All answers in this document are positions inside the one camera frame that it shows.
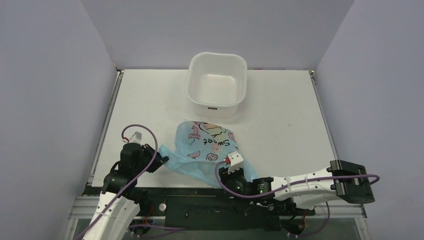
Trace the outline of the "light blue plastic bag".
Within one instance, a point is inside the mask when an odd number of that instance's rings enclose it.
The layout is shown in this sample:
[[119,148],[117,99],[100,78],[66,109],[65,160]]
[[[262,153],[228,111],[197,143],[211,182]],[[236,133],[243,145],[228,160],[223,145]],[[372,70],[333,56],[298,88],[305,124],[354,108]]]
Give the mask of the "light blue plastic bag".
[[239,150],[234,133],[222,126],[201,121],[184,121],[177,126],[175,149],[161,145],[158,153],[169,160],[165,166],[212,188],[220,188],[215,166]]

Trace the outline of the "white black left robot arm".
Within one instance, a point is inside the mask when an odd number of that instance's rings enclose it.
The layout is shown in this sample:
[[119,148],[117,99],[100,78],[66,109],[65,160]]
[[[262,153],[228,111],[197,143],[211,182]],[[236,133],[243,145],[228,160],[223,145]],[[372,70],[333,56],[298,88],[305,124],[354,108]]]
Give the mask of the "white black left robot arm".
[[103,187],[90,224],[77,240],[121,240],[136,215],[149,209],[147,191],[137,188],[142,173],[153,173],[169,157],[161,156],[148,144],[130,142],[103,180]]

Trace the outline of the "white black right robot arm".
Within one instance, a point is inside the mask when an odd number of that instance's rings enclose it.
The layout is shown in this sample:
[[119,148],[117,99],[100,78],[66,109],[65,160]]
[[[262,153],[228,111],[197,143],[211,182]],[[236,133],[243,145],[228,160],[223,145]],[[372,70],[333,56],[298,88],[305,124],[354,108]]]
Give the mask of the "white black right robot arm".
[[380,180],[368,174],[363,165],[332,160],[328,167],[296,176],[271,176],[248,181],[242,167],[230,171],[215,166],[215,177],[230,197],[263,208],[283,209],[294,214],[298,210],[312,209],[315,205],[343,200],[349,204],[375,202],[372,185]]

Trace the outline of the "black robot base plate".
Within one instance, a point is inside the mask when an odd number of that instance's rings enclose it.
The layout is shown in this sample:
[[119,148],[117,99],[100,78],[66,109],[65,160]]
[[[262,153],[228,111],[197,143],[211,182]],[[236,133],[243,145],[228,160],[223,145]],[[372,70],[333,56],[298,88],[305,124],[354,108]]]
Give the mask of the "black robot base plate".
[[165,227],[186,231],[280,231],[286,225],[304,225],[315,211],[295,208],[292,200],[262,207],[230,198],[222,189],[136,187],[140,211],[130,222],[139,228],[163,220]]

